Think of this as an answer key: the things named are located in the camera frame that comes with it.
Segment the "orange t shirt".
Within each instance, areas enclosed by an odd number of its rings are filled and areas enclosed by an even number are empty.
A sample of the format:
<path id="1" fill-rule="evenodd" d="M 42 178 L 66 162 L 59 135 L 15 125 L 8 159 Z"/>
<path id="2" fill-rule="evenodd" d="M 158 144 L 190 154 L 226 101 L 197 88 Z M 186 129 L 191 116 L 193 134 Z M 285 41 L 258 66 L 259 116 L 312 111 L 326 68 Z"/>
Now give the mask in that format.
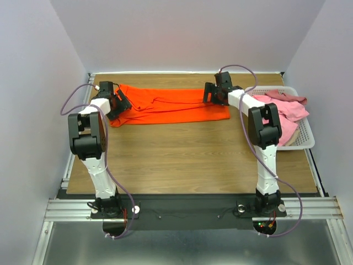
<path id="1" fill-rule="evenodd" d="M 204 103 L 203 89 L 152 89 L 121 84 L 120 90 L 132 107 L 110 122 L 110 126 L 115 128 L 122 125 L 218 121 L 231 116 L 229 107 Z"/>

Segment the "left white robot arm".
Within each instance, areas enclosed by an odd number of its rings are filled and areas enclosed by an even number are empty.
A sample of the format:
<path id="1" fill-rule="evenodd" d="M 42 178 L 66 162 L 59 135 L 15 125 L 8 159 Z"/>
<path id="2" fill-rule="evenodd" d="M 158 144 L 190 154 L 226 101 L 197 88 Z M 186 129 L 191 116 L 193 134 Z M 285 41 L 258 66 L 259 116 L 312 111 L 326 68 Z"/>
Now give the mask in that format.
<path id="1" fill-rule="evenodd" d="M 68 116 L 69 146 L 85 165 L 95 189 L 95 201 L 88 206 L 92 214 L 102 218 L 127 217 L 117 188 L 117 180 L 108 170 L 108 123 L 118 118 L 132 104 L 120 86 L 112 81 L 90 84 L 97 94 L 89 104 L 83 104 L 61 115 Z"/>

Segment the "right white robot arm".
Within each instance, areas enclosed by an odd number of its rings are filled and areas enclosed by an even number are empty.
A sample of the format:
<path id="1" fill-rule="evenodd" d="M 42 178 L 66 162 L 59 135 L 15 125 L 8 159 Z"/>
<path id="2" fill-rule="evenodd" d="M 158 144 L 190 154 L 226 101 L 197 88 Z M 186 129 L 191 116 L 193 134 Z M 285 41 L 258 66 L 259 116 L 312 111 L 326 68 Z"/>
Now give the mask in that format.
<path id="1" fill-rule="evenodd" d="M 248 117 L 245 137 L 258 164 L 253 209 L 259 215 L 267 215 L 281 204 L 276 153 L 282 129 L 276 104 L 261 102 L 234 86 L 229 72 L 215 74 L 215 83 L 205 83 L 203 102 L 237 108 L 242 123 L 243 116 Z"/>

